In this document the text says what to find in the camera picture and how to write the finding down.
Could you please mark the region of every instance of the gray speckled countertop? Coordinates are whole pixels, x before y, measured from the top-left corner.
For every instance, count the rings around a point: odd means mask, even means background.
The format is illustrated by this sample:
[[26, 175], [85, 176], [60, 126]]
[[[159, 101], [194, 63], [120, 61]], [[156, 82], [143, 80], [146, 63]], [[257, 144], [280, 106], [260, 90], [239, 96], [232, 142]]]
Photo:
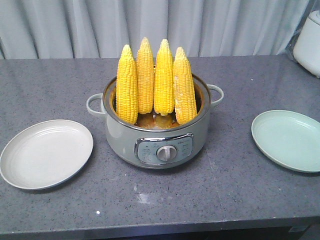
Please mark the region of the gray speckled countertop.
[[0, 149], [23, 129], [67, 119], [92, 133], [86, 165], [45, 190], [0, 178], [0, 239], [99, 239], [320, 223], [320, 175], [283, 168], [251, 136], [275, 109], [320, 121], [320, 80], [286, 55], [190, 58], [192, 71], [224, 90], [206, 144], [191, 161], [148, 170], [121, 160], [104, 123], [86, 110], [116, 75], [117, 59], [0, 60]]

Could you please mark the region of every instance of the plate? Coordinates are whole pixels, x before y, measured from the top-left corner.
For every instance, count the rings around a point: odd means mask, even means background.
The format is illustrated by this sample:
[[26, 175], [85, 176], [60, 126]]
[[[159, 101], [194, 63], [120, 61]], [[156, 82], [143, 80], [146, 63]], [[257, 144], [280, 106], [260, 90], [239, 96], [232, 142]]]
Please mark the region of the plate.
[[49, 120], [12, 138], [0, 156], [0, 173], [12, 186], [40, 190], [74, 176], [94, 145], [90, 131], [71, 120]]
[[320, 172], [320, 123], [297, 112], [259, 114], [251, 132], [258, 148], [275, 163], [304, 173]]

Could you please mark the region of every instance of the rice cooker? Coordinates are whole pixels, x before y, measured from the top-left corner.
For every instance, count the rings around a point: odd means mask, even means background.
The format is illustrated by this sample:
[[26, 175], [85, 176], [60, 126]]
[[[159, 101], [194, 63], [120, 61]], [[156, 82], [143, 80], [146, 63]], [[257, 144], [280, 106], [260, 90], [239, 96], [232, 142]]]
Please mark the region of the rice cooker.
[[320, 11], [306, 19], [294, 45], [293, 56], [305, 69], [320, 78]]

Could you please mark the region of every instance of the white curtain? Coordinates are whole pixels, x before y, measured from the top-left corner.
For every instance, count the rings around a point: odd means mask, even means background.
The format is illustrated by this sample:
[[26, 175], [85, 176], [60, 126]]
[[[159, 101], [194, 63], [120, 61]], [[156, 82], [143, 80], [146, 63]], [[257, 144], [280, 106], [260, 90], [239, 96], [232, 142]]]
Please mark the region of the white curtain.
[[309, 0], [0, 0], [0, 59], [117, 58], [148, 37], [156, 55], [276, 55]]

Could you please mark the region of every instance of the electric pot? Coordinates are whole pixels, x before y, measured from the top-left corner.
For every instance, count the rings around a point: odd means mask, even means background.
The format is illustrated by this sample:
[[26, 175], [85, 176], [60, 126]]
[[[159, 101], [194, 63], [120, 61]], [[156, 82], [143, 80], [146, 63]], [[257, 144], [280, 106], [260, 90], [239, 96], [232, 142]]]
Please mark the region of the electric pot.
[[[105, 121], [106, 139], [112, 150], [126, 162], [147, 169], [166, 169], [192, 159], [204, 146], [208, 134], [211, 110], [221, 103], [224, 92], [215, 85], [205, 84], [193, 76], [197, 116], [190, 122], [167, 129], [147, 129], [121, 120], [115, 112], [116, 78], [103, 93], [86, 101], [88, 112]], [[212, 101], [210, 90], [220, 94]], [[100, 101], [101, 111], [91, 108]]]

